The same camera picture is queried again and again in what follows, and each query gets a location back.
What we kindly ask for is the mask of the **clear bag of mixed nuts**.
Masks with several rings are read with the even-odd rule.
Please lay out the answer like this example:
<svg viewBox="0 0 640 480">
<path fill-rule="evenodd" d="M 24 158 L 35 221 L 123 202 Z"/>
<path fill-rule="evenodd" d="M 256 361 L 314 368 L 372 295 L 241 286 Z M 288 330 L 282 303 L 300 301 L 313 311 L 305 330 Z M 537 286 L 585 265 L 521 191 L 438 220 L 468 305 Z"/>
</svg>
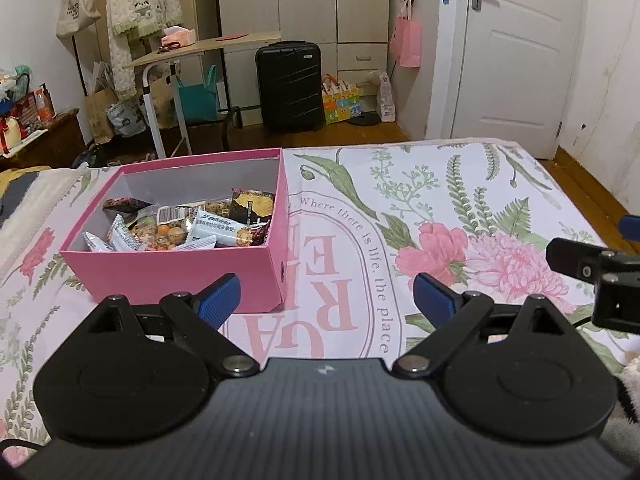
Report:
<svg viewBox="0 0 640 480">
<path fill-rule="evenodd" d="M 182 205 L 151 205 L 139 210 L 126 226 L 146 250 L 171 250 L 186 242 L 196 214 L 205 210 L 228 217 L 231 200 Z"/>
</svg>

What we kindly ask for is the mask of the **white snack bar packet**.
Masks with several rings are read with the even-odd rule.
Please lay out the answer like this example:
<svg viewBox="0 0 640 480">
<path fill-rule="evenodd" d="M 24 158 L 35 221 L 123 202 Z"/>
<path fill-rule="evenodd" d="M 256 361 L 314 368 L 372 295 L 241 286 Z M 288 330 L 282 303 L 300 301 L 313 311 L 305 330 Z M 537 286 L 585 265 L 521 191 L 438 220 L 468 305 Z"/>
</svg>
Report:
<svg viewBox="0 0 640 480">
<path fill-rule="evenodd" d="M 248 226 L 226 217 L 211 214 L 204 209 L 198 211 L 192 222 L 186 241 L 216 237 L 216 244 L 224 247 L 246 247 L 252 244 L 252 231 Z"/>
<path fill-rule="evenodd" d="M 145 244 L 131 234 L 120 214 L 116 214 L 106 238 L 115 252 L 140 252 L 145 248 Z"/>
</svg>

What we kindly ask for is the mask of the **black snack bar wrapper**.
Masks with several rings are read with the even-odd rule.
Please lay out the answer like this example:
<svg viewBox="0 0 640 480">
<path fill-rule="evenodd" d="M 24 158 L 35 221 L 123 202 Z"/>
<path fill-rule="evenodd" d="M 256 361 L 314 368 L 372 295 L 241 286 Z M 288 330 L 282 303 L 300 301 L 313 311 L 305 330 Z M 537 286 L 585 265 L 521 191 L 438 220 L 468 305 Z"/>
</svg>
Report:
<svg viewBox="0 0 640 480">
<path fill-rule="evenodd" d="M 274 195 L 264 191 L 232 190 L 229 218 L 252 226 L 271 220 L 274 207 Z"/>
</svg>

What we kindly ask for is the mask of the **silver snack packet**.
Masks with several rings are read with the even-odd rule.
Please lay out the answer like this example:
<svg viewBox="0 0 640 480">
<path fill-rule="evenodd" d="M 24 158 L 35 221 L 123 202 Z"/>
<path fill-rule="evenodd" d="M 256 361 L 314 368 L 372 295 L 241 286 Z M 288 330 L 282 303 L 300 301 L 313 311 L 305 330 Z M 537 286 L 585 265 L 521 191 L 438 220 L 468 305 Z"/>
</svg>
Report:
<svg viewBox="0 0 640 480">
<path fill-rule="evenodd" d="M 82 238 L 85 240 L 90 252 L 114 252 L 114 247 L 108 244 L 101 237 L 98 237 L 90 232 L 83 232 Z"/>
</svg>

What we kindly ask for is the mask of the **black snack bar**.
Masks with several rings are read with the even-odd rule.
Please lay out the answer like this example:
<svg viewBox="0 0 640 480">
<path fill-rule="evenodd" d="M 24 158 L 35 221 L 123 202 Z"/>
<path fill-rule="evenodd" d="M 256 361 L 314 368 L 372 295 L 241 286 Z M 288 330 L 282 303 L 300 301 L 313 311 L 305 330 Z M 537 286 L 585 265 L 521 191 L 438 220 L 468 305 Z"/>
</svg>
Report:
<svg viewBox="0 0 640 480">
<path fill-rule="evenodd" d="M 138 200 L 133 197 L 119 197 L 109 198 L 102 204 L 104 211 L 115 211 L 116 214 L 123 214 L 124 216 L 130 216 L 130 214 L 136 214 L 139 210 L 151 206 L 150 203 L 144 200 Z"/>
</svg>

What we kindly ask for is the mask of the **pink cardboard box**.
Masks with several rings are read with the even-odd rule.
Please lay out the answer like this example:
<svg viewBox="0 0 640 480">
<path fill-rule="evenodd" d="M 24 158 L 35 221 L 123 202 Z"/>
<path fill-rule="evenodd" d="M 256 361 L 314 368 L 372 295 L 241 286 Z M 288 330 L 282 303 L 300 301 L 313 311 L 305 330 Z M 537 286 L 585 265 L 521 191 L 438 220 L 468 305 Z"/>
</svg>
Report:
<svg viewBox="0 0 640 480">
<path fill-rule="evenodd" d="M 274 211 L 264 244 L 194 252 L 90 252 L 85 232 L 103 236 L 111 221 L 109 198 L 133 197 L 151 204 L 214 200 L 235 188 L 270 192 Z M 278 148 L 183 156 L 119 167 L 64 240 L 60 253 L 95 300 L 113 294 L 133 304 L 155 304 L 171 292 L 199 292 L 226 273 L 241 282 L 241 313 L 268 313 L 286 296 L 288 182 Z"/>
</svg>

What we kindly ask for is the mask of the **floral bed sheet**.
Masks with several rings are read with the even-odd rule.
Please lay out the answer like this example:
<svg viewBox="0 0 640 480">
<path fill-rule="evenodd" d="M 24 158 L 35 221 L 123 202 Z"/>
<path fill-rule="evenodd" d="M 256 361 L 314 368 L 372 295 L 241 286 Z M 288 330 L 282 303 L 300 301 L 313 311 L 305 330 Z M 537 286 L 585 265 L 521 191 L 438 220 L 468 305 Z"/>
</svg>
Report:
<svg viewBox="0 0 640 480">
<path fill-rule="evenodd" d="M 590 285 L 553 273 L 550 240 L 597 243 L 560 186 L 524 148 L 502 142 L 430 142 L 277 152 L 288 181 L 288 237 L 266 262 L 286 284 L 284 303 L 248 304 L 222 326 L 258 361 L 381 358 L 391 361 L 432 331 L 414 305 L 426 272 L 495 300 L 547 296 L 631 399 L 639 395 L 639 341 L 588 322 Z M 96 306 L 62 246 L 115 168 L 24 174 L 27 192 L 1 229 L 1 434 L 17 465 L 48 432 L 32 385 L 40 367 Z"/>
</svg>

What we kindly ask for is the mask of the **white door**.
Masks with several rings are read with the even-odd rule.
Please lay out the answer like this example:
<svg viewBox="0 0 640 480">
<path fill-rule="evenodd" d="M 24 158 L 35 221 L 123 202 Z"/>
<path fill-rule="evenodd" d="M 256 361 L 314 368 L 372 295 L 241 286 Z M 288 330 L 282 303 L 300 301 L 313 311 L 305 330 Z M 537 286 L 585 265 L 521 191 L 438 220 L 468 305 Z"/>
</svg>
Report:
<svg viewBox="0 0 640 480">
<path fill-rule="evenodd" d="M 440 0 L 429 139 L 558 146 L 582 0 Z"/>
</svg>

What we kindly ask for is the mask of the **white plastic bag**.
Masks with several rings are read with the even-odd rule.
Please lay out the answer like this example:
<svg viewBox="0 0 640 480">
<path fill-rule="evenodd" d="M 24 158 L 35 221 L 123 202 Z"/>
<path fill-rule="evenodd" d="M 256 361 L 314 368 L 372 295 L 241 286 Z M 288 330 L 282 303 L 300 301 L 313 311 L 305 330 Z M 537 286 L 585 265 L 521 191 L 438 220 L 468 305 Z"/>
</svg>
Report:
<svg viewBox="0 0 640 480">
<path fill-rule="evenodd" d="M 396 122 L 396 107 L 390 77 L 385 70 L 378 72 L 378 94 L 376 95 L 376 112 L 381 122 Z"/>
</svg>

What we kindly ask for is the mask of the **teal shopping bag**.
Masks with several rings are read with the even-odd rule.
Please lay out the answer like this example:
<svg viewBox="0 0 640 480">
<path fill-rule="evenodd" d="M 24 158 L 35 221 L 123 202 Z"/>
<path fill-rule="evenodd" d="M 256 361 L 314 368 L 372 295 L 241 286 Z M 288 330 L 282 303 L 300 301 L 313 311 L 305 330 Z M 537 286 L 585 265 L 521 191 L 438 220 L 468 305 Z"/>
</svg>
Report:
<svg viewBox="0 0 640 480">
<path fill-rule="evenodd" d="M 209 66 L 202 84 L 186 86 L 180 78 L 177 81 L 186 122 L 214 122 L 218 118 L 217 66 Z"/>
</svg>

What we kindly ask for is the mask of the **brown paper bag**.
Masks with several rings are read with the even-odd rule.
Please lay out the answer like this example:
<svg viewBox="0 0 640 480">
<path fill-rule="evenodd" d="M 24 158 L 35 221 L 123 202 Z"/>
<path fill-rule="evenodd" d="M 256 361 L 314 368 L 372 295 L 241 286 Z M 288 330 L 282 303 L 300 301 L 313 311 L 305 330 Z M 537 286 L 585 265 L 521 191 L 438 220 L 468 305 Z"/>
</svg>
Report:
<svg viewBox="0 0 640 480">
<path fill-rule="evenodd" d="M 108 119 L 106 111 L 117 102 L 116 94 L 109 88 L 85 97 L 84 107 L 89 130 L 95 144 L 105 144 L 113 139 L 114 127 Z"/>
</svg>

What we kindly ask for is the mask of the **folding side table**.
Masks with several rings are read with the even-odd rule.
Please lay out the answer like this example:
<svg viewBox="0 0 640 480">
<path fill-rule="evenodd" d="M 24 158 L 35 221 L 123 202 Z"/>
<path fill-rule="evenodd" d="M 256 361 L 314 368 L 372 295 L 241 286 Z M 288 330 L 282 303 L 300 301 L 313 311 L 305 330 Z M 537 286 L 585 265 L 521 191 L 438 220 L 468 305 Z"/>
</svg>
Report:
<svg viewBox="0 0 640 480">
<path fill-rule="evenodd" d="M 181 139 L 178 142 L 177 148 L 180 148 L 182 144 L 186 146 L 188 154 L 193 153 L 191 148 L 191 142 L 189 139 L 188 128 L 186 128 L 186 120 L 184 119 L 182 102 L 180 99 L 179 85 L 177 81 L 177 69 L 176 65 L 186 58 L 193 58 L 197 56 L 201 58 L 205 53 L 209 51 L 218 51 L 228 49 L 234 46 L 240 46 L 241 44 L 273 44 L 281 39 L 280 30 L 274 32 L 249 32 L 245 35 L 231 35 L 216 38 L 208 38 L 195 41 L 190 46 L 180 47 L 174 50 L 168 51 L 154 51 L 152 53 L 143 55 L 141 58 L 127 63 L 125 68 L 127 70 L 133 70 L 134 68 L 142 68 L 142 99 L 145 110 L 146 121 L 148 122 L 152 139 L 154 143 L 155 153 L 158 159 L 165 159 L 172 157 L 175 153 L 167 156 L 162 135 L 160 134 L 160 126 L 157 122 L 157 114 L 155 113 L 155 107 L 153 104 L 151 83 L 149 81 L 149 73 L 153 67 L 167 64 L 169 66 L 168 84 L 172 91 L 172 97 L 174 98 L 175 113 L 178 120 L 178 127 L 181 134 Z"/>
</svg>

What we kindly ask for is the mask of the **black suitcase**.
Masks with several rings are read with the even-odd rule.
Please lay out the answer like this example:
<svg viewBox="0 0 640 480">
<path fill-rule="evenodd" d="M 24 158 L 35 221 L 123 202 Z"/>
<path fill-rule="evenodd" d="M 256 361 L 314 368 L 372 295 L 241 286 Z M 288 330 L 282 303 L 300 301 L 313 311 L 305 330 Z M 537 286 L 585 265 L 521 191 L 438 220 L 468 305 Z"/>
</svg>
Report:
<svg viewBox="0 0 640 480">
<path fill-rule="evenodd" d="M 262 124 L 269 134 L 312 131 L 324 125 L 318 44 L 278 41 L 259 48 L 255 64 Z"/>
</svg>

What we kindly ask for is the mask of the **pink tissue box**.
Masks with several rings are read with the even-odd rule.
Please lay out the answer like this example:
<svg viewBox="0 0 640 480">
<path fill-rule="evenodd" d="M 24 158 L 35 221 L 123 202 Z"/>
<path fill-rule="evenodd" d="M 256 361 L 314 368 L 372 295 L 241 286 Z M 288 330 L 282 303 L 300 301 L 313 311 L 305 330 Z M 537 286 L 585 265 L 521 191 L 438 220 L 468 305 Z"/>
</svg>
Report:
<svg viewBox="0 0 640 480">
<path fill-rule="evenodd" d="M 160 50 L 169 51 L 183 47 L 190 47 L 196 43 L 196 32 L 182 26 L 171 26 L 163 30 L 164 36 L 160 38 Z"/>
</svg>

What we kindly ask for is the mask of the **white wardrobe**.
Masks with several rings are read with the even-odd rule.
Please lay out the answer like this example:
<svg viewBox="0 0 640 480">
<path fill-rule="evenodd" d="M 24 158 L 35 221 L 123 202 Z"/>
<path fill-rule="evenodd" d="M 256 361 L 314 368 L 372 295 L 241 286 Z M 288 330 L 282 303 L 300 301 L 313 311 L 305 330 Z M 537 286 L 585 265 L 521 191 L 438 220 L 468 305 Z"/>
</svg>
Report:
<svg viewBox="0 0 640 480">
<path fill-rule="evenodd" d="M 277 30 L 283 40 L 318 44 L 322 70 L 358 84 L 372 102 L 372 88 L 364 81 L 372 70 L 386 67 L 390 0 L 218 2 L 224 36 Z"/>
</svg>

